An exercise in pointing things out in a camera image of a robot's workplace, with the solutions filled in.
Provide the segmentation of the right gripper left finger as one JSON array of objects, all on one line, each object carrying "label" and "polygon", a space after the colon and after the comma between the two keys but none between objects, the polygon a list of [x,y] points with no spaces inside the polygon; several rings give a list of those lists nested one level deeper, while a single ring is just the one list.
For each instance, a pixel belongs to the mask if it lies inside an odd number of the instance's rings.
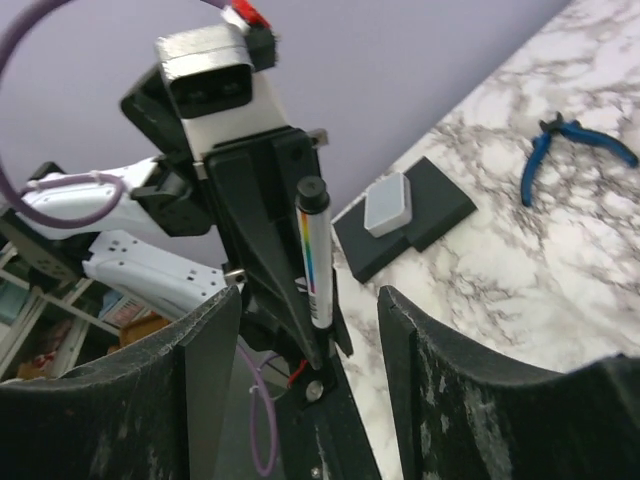
[{"label": "right gripper left finger", "polygon": [[240,316],[230,287],[58,379],[2,384],[2,478],[213,478]]}]

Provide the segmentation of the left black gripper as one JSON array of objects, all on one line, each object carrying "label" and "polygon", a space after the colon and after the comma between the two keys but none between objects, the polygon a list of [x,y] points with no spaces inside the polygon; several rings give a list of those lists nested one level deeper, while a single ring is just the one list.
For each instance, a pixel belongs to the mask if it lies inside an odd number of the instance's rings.
[{"label": "left black gripper", "polygon": [[151,176],[131,198],[171,237],[200,236],[216,227],[228,262],[243,275],[241,334],[289,361],[316,370],[330,356],[330,340],[352,354],[339,319],[327,333],[311,320],[302,290],[303,254],[295,196],[299,181],[317,176],[317,149],[326,133],[285,126],[215,144],[198,178],[183,127],[153,67],[120,101],[125,117],[161,152]]}]

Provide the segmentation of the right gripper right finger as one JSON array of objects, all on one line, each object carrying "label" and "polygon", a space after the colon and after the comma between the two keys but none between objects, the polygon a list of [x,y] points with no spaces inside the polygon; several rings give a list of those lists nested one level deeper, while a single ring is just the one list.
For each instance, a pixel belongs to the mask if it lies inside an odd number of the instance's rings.
[{"label": "right gripper right finger", "polygon": [[391,286],[377,311],[406,478],[638,477],[637,359],[557,373],[481,345]]}]

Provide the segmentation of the white marker pen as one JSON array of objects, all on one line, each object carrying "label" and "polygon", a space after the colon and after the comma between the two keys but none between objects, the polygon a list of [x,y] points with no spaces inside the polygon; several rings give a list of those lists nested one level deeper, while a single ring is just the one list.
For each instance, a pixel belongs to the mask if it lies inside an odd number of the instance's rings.
[{"label": "white marker pen", "polygon": [[306,176],[297,185],[296,213],[313,325],[333,323],[333,273],[330,196],[321,177]]}]

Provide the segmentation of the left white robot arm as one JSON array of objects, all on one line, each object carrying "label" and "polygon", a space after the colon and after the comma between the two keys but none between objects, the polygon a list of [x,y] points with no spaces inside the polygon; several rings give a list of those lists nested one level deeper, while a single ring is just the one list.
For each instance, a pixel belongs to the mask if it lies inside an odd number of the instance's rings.
[{"label": "left white robot arm", "polygon": [[320,173],[323,132],[291,126],[268,77],[245,66],[172,85],[154,66],[120,108],[158,154],[84,175],[44,166],[23,195],[31,208],[72,221],[108,213],[63,229],[3,208],[2,234],[31,267],[121,287],[173,317],[235,286],[254,349],[314,369],[336,350],[351,355],[341,310],[324,323],[314,316],[311,237],[298,224],[297,190]]}]

